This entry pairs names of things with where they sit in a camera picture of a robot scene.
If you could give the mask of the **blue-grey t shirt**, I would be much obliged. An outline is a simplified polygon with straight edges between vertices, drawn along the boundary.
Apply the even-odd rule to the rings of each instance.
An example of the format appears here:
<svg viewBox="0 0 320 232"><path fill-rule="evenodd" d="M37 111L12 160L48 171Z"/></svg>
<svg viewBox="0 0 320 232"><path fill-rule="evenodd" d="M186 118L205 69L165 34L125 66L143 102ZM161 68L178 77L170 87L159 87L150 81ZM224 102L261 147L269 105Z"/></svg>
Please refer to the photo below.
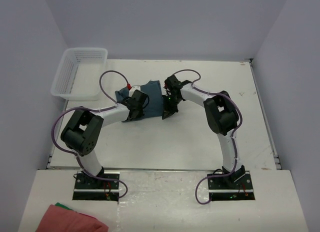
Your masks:
<svg viewBox="0 0 320 232"><path fill-rule="evenodd" d="M152 118L152 117L162 117L163 114L163 98L162 98L162 88L159 80L150 80L146 84L140 85L141 92L148 95L149 100L146 100L144 106L146 106L144 111L144 116L139 119ZM118 102L122 101L125 97L129 96L129 89L124 87L118 91L115 91L116 100Z"/></svg>

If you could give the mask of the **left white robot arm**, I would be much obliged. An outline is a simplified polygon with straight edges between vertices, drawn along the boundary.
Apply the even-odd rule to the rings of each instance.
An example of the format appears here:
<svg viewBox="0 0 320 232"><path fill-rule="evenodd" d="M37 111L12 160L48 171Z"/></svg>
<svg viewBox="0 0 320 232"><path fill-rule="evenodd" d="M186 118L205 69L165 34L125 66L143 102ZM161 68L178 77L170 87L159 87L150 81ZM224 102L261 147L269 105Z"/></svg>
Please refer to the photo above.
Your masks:
<svg viewBox="0 0 320 232"><path fill-rule="evenodd" d="M78 107L67 122L60 139L75 154L82 171L99 180L106 180L99 175L104 171L95 153L101 129L113 123L131 121L144 115L144 108L150 98L146 93L135 90L120 103L101 110Z"/></svg>

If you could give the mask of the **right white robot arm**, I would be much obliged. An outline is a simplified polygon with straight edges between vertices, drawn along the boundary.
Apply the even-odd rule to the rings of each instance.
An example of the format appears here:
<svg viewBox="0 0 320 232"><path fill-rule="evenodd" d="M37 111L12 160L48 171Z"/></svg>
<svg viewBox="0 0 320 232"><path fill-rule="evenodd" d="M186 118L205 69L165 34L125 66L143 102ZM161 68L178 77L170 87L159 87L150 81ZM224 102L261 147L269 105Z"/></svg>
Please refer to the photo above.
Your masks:
<svg viewBox="0 0 320 232"><path fill-rule="evenodd" d="M191 101L204 108L207 123L218 136L222 151L222 171L225 176L242 169L236 144L236 130L242 124L242 115L228 92L211 93L197 88L191 81L179 81L171 75L164 81L162 119L177 113L181 101Z"/></svg>

